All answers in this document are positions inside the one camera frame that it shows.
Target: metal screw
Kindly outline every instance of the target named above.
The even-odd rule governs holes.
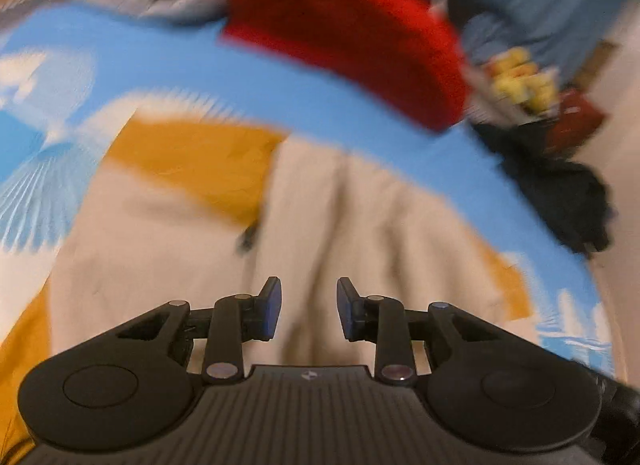
[[[403,364],[389,364],[382,368],[382,376],[394,382],[403,382],[414,375],[414,370]]]
[[[216,362],[207,367],[207,374],[212,379],[230,379],[238,374],[238,368],[228,362]]]
[[[307,382],[310,382],[310,381],[315,380],[316,378],[318,378],[318,374],[315,371],[312,371],[311,369],[307,369],[300,376],[302,378],[304,378]]]

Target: black fabric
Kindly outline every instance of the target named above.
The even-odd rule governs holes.
[[[585,165],[543,154],[545,124],[474,129],[487,148],[503,156],[502,169],[562,244],[582,253],[607,248],[607,189]]]

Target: red hat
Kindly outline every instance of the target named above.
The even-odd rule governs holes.
[[[465,105],[462,55],[425,0],[231,0],[227,36],[328,68],[443,130]]]

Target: blanket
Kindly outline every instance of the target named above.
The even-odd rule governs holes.
[[[172,299],[201,308],[257,293],[270,275],[283,286],[278,330],[270,343],[245,345],[247,366],[372,365],[374,346],[342,335],[343,275],[408,308],[448,301],[510,329],[532,315],[515,267],[442,197],[376,163],[269,128],[137,112],[92,178],[46,285],[0,347],[0,457],[26,441],[17,387],[37,362]]]

